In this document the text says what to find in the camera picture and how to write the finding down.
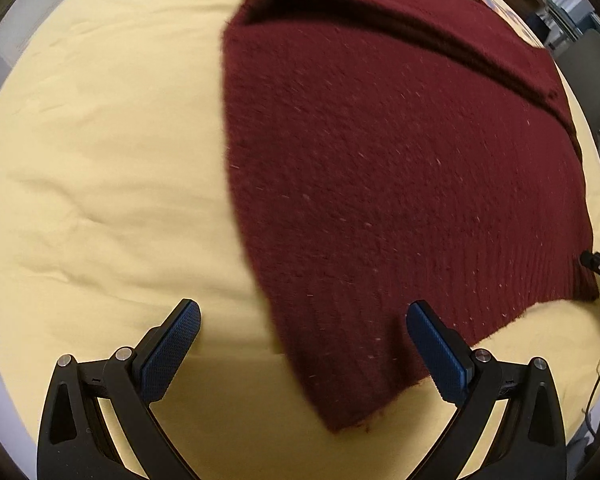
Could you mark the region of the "dark red knit sweater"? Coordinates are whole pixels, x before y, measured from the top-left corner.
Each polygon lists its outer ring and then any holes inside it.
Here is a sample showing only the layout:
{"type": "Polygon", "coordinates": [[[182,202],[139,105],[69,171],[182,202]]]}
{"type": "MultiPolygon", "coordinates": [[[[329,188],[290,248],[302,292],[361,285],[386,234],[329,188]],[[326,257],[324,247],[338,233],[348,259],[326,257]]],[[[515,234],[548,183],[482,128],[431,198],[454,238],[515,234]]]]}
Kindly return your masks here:
{"type": "Polygon", "coordinates": [[[564,86],[482,1],[245,0],[223,56],[242,244],[330,431],[426,376],[415,300],[476,344],[597,298],[564,86]]]}

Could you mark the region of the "grey desk chair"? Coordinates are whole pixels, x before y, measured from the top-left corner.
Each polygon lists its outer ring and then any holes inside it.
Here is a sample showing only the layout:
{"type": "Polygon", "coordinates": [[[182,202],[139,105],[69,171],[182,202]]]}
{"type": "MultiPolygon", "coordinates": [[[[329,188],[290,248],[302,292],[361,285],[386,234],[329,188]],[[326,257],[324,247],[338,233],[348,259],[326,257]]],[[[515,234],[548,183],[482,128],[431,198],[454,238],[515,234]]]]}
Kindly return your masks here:
{"type": "Polygon", "coordinates": [[[591,130],[600,131],[600,34],[587,30],[556,63],[576,96],[591,130]]]}

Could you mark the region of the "yellow dinosaur bedspread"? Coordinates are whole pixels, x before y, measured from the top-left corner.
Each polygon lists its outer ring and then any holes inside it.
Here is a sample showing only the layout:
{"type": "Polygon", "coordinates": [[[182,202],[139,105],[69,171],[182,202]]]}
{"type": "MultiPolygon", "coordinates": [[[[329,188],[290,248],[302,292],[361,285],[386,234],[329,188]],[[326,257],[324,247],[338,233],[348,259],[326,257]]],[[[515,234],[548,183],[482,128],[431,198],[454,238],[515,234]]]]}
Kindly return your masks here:
{"type": "MultiPolygon", "coordinates": [[[[30,40],[0,91],[0,372],[35,434],[60,356],[106,358],[190,298],[201,331],[155,413],[197,474],[405,478],[452,406],[427,372],[369,418],[330,431],[242,244],[223,37],[244,1],[65,0],[30,40]]],[[[480,1],[544,49],[507,3],[480,1]]],[[[600,160],[558,75],[600,249],[600,160]]],[[[600,369],[600,289],[592,301],[535,304],[470,345],[547,359],[574,434],[600,369]]]]}

